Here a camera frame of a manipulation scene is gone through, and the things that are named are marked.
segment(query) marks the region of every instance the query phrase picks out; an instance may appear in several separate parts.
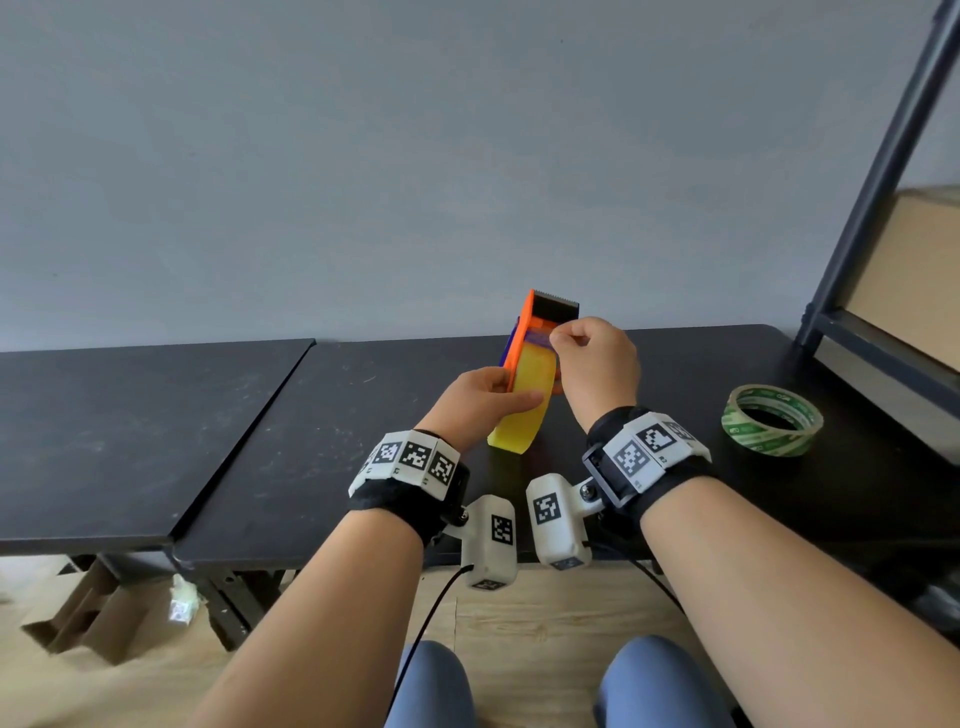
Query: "forearm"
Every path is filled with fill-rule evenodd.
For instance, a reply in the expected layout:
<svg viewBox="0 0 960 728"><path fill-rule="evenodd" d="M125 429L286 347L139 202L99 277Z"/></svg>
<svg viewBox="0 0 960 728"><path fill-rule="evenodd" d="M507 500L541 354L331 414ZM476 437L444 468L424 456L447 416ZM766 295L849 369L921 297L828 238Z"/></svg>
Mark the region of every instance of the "forearm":
<svg viewBox="0 0 960 728"><path fill-rule="evenodd" d="M757 726L960 716L960 651L719 481L687 481L640 526Z"/></svg>
<svg viewBox="0 0 960 728"><path fill-rule="evenodd" d="M348 513L187 725L382 725L422 559L396 516Z"/></svg>

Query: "blue jeans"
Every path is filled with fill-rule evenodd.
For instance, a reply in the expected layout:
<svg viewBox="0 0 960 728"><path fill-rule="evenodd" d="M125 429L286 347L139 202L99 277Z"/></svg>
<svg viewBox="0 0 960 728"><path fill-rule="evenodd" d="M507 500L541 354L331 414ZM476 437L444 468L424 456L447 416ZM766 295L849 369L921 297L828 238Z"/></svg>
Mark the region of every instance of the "blue jeans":
<svg viewBox="0 0 960 728"><path fill-rule="evenodd" d="M637 637L624 645L607 668L593 715L600 728L733 728L704 673L663 637ZM442 644L420 643L385 728L477 725L460 660Z"/></svg>

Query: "black table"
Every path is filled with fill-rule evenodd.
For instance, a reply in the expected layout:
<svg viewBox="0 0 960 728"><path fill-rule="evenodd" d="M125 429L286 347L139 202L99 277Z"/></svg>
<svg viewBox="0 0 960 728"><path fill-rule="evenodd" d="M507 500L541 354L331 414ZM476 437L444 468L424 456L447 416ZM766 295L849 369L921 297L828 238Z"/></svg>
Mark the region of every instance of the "black table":
<svg viewBox="0 0 960 728"><path fill-rule="evenodd" d="M960 546L957 471L850 385L766 326L629 332L643 363L640 401L669 413L704 442L733 488L821 546ZM506 337L321 343L302 360L175 545L193 574L213 574L250 605L241 572L298 569L347 510L347 486L384 432L407 429L463 370L496 362ZM811 452L770 458L735 444L720 426L730 391L776 384L823 411ZM467 455L466 501L509 498L521 561L535 561L524 490L541 474L586 477L584 435L565 400L551 401L522 456L486 446ZM444 537L427 565L458 564Z"/></svg>
<svg viewBox="0 0 960 728"><path fill-rule="evenodd" d="M172 544L312 344L0 353L0 554Z"/></svg>

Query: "screw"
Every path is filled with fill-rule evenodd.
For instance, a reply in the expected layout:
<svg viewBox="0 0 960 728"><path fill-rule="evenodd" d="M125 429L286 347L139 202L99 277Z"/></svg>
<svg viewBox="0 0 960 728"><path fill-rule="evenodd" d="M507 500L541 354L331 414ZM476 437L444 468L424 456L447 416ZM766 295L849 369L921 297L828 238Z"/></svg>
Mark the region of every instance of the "screw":
<svg viewBox="0 0 960 728"><path fill-rule="evenodd" d="M584 483L580 486L580 497L587 503L597 500L597 489L593 483Z"/></svg>

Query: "green tape roll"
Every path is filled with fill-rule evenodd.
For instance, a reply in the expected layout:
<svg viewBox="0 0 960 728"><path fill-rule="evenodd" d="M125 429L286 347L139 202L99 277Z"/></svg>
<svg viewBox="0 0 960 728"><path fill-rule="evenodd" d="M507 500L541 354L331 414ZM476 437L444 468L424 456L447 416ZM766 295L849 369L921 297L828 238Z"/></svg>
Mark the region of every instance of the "green tape roll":
<svg viewBox="0 0 960 728"><path fill-rule="evenodd" d="M747 412L775 415L793 425L778 428L758 422ZM746 384L730 392L720 423L733 440L756 452L774 457L803 455L824 426L820 410L800 395L769 384Z"/></svg>

